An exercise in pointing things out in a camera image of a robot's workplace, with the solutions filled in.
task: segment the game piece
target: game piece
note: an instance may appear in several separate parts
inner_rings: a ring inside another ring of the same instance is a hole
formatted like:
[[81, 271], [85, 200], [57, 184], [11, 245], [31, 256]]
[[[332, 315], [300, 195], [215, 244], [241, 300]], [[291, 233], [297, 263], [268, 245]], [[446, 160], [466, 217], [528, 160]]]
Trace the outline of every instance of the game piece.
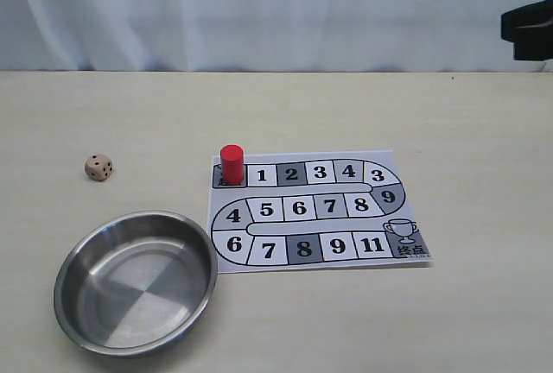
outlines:
[[91, 155], [86, 159], [85, 172], [92, 180], [106, 180], [112, 171], [113, 163], [106, 155]]
[[229, 186], [233, 150], [212, 164], [207, 231], [220, 273], [432, 261], [391, 151], [247, 155]]
[[236, 186], [244, 180], [244, 150], [236, 144], [229, 144], [220, 153], [222, 178], [229, 186]]

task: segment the metal bowl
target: metal bowl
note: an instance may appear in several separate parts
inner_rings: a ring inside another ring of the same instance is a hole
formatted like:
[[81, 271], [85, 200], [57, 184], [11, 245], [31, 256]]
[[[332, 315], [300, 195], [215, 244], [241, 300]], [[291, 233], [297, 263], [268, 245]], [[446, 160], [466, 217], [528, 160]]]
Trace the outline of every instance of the metal bowl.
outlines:
[[217, 278], [207, 234], [184, 216], [135, 212], [69, 253], [54, 286], [55, 316], [77, 345], [116, 357], [160, 350], [200, 317]]

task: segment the beige table surface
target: beige table surface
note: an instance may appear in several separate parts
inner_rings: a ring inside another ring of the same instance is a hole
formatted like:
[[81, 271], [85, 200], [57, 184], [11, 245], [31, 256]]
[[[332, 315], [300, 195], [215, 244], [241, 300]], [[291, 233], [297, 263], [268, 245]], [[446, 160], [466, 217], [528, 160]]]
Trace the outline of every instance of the beige table surface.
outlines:
[[[2, 372], [551, 372], [553, 75], [0, 73]], [[426, 269], [221, 275], [198, 328], [121, 361], [54, 318], [66, 253], [126, 212], [205, 226], [211, 156], [392, 149]], [[84, 176], [108, 154], [104, 183]]]

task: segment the white curtain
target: white curtain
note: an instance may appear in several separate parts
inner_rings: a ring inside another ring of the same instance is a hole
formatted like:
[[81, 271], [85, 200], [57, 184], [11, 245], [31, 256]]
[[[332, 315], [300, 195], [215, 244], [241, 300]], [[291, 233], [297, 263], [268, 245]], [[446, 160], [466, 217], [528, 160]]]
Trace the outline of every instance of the white curtain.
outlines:
[[541, 0], [0, 0], [0, 69], [519, 71], [503, 12]]

